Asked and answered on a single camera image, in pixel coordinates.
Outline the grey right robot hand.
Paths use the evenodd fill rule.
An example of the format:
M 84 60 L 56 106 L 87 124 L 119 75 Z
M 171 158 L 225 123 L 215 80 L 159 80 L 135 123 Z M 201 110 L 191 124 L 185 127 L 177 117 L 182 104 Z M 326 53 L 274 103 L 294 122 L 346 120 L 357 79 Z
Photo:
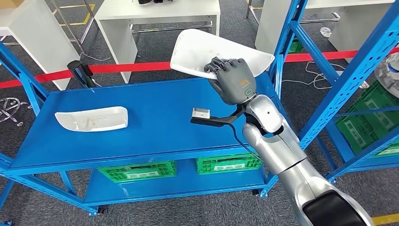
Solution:
M 223 102 L 228 105 L 244 103 L 255 95 L 255 78 L 248 64 L 242 58 L 220 59 L 214 57 L 210 63 L 204 66 L 204 71 L 216 76 L 215 79 L 208 81 Z

